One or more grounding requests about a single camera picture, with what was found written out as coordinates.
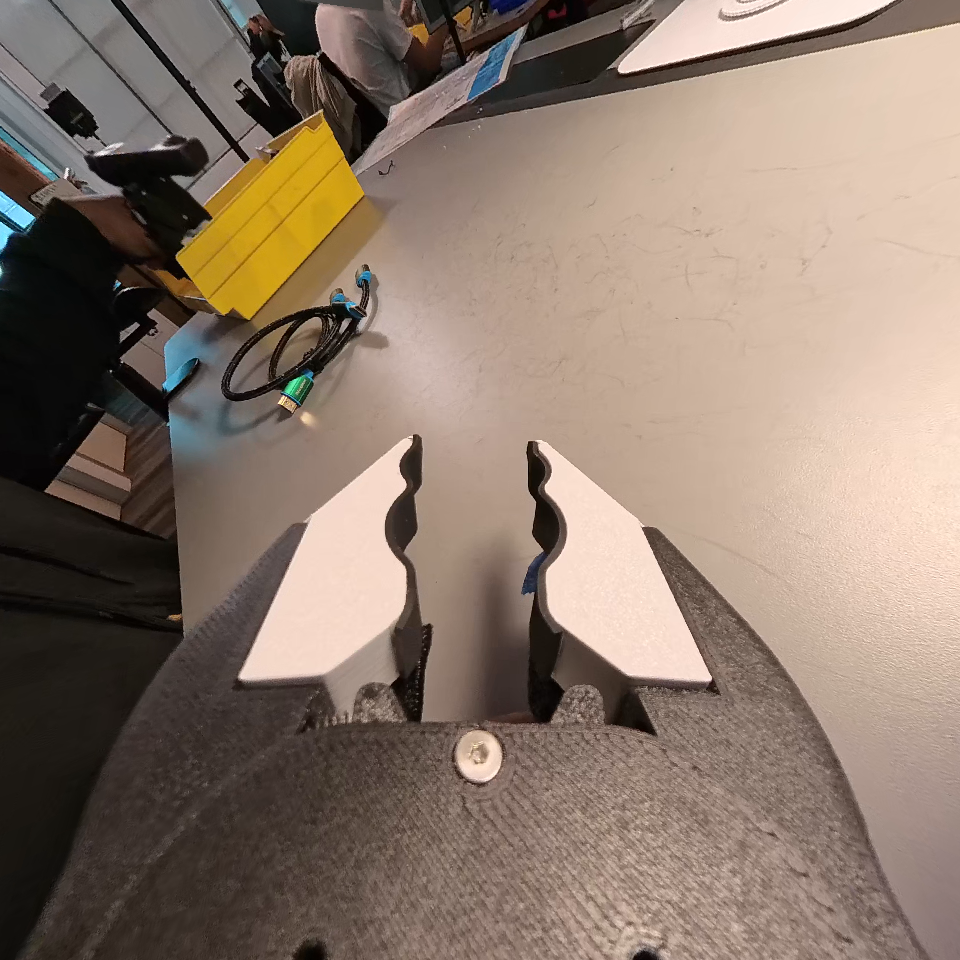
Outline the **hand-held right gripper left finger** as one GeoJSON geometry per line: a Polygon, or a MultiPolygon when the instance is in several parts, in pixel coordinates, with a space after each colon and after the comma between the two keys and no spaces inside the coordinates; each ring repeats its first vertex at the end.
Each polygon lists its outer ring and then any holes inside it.
{"type": "Polygon", "coordinates": [[[313,687],[334,711],[398,689],[421,711],[431,645],[414,564],[424,444],[403,438],[316,510],[237,677],[244,689],[313,687]]]}

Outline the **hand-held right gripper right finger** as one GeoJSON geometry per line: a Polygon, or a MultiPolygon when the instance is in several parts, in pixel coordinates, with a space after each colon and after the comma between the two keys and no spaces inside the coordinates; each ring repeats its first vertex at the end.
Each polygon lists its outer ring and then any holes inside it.
{"type": "Polygon", "coordinates": [[[543,440],[526,448],[539,552],[531,596],[530,707],[558,707],[574,687],[602,707],[635,689],[702,691],[714,679],[647,529],[543,440]]]}

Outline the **yellow bin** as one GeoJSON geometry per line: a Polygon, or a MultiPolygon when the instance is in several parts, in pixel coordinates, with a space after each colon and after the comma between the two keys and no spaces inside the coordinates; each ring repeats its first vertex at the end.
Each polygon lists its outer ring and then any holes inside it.
{"type": "Polygon", "coordinates": [[[211,215],[156,276],[194,309],[247,320],[364,198],[322,111],[270,141],[204,203],[211,215]]]}

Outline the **person's left forearm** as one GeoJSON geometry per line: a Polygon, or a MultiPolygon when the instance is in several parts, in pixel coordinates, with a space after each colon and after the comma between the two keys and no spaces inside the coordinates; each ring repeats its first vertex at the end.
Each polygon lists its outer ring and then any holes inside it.
{"type": "Polygon", "coordinates": [[[1,475],[37,491],[119,346],[113,306],[129,266],[55,198],[2,249],[1,475]]]}

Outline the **person's left hand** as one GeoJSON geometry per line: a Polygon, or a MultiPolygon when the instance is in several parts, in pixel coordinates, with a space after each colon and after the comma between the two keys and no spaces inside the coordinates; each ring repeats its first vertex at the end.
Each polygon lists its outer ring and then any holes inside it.
{"type": "Polygon", "coordinates": [[[126,265],[162,269],[166,264],[167,254],[122,196],[82,196],[64,202],[93,225],[126,265]]]}

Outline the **black pole stand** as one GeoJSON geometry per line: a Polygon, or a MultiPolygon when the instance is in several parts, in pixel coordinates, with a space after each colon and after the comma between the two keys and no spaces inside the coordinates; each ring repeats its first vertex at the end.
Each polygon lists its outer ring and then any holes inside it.
{"type": "Polygon", "coordinates": [[[139,37],[141,42],[148,47],[151,54],[155,56],[155,58],[170,74],[174,81],[186,93],[189,99],[198,108],[198,110],[217,132],[217,134],[223,139],[228,148],[234,152],[241,162],[248,162],[251,157],[241,146],[240,142],[236,139],[236,137],[234,137],[234,135],[225,126],[210,105],[201,96],[194,84],[188,78],[186,78],[185,74],[179,69],[178,66],[176,66],[174,61],[170,58],[162,46],[153,38],[153,36],[150,34],[150,31],[147,30],[147,28],[141,23],[141,21],[131,11],[127,4],[123,1],[109,1],[109,3],[126,21],[129,27],[139,37]]]}

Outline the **beige jacket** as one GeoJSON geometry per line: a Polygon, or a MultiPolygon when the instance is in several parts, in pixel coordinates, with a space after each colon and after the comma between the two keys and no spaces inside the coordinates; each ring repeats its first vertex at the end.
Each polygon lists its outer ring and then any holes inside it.
{"type": "Polygon", "coordinates": [[[293,55],[284,67],[284,82],[301,117],[322,113],[345,157],[353,162],[361,127],[356,103],[341,80],[318,55],[293,55]]]}

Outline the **printed paper sheets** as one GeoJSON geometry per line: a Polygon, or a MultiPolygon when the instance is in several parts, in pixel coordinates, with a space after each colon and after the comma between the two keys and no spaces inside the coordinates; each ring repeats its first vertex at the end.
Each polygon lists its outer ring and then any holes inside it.
{"type": "Polygon", "coordinates": [[[352,164],[352,172],[360,176],[377,167],[420,134],[505,83],[527,30],[522,26],[466,65],[393,106],[387,125],[352,164]]]}

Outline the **white desk stand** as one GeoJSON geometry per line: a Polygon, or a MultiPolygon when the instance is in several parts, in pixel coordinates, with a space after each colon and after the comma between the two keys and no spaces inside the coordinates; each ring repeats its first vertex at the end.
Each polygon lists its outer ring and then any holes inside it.
{"type": "Polygon", "coordinates": [[[616,66],[620,76],[701,62],[856,25],[893,1],[684,1],[616,66]]]}

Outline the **black wall device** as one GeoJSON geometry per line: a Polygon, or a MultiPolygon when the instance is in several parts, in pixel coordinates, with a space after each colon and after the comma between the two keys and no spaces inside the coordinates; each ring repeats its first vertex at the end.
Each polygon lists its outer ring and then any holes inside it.
{"type": "Polygon", "coordinates": [[[93,114],[69,90],[52,83],[41,91],[40,98],[44,104],[44,113],[68,137],[102,142],[93,114]]]}

